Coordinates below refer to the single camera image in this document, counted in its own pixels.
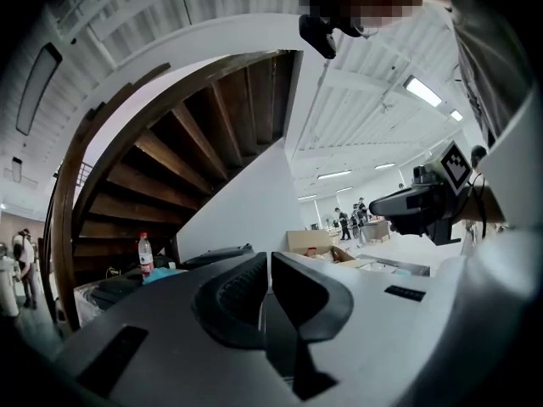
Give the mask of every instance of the spiral staircase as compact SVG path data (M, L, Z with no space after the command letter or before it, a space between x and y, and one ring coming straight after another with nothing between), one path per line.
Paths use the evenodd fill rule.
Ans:
M53 264L72 330L73 290L137 261L139 233L156 254L175 258L176 234L211 198L285 132L294 52L229 56L193 72L139 111L105 149L74 204L88 144L163 64L89 110L59 171L42 246L41 272ZM49 309L53 295L42 278Z

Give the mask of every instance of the plastic bottle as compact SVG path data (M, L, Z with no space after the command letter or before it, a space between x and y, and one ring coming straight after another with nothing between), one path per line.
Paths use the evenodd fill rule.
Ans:
M151 244L147 239L147 232L139 234L139 244L137 245L137 252L139 253L139 264L142 267L143 279L148 277L153 271L153 251L151 250Z

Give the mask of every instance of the cardboard box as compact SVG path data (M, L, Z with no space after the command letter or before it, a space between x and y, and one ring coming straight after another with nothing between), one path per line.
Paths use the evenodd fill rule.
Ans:
M346 262L355 260L343 249L332 245L332 238L328 232L319 231L287 231L288 251L294 254L305 255L308 248L316 248L317 254L332 252L334 260Z

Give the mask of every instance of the white ceiling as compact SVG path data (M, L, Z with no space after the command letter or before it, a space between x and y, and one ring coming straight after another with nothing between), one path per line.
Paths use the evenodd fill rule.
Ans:
M304 51L285 142L299 195L359 185L374 176L374 165L407 161L458 131L452 109L471 114L454 81L456 45L442 8L428 6L369 40L337 36L329 66L299 38L298 12L298 0L50 2L0 80L0 199L16 214L42 218L51 176L82 116L166 61L173 71L229 53ZM25 137L15 130L20 98L47 42L64 60ZM402 87L409 75L445 102L433 109L411 96ZM21 184L9 178L13 156L23 160ZM316 181L345 168L354 172L344 180Z

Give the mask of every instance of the ceiling light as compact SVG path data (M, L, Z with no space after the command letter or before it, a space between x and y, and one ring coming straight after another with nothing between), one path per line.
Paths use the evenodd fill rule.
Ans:
M396 165L396 163L381 164L379 166L375 166L375 170L387 169L387 168L392 167L394 165Z
M458 121L461 121L464 117L458 113L458 110L455 110L451 113L451 116Z
M34 62L26 81L17 115L17 130L25 136L31 133L37 106L60 62L62 62L62 56L51 42L44 45L37 55L36 62Z
M415 77L411 77L409 80L407 80L406 89L409 92L417 95L419 98L422 98L427 103L430 103L434 107L441 104L441 98Z
M317 180L324 180L326 178L334 178L335 176L348 175L352 170L342 170L341 172L327 173L325 175L319 175Z
M13 180L15 182L20 182L23 176L23 162L22 160L14 157L11 161L11 173L13 174Z

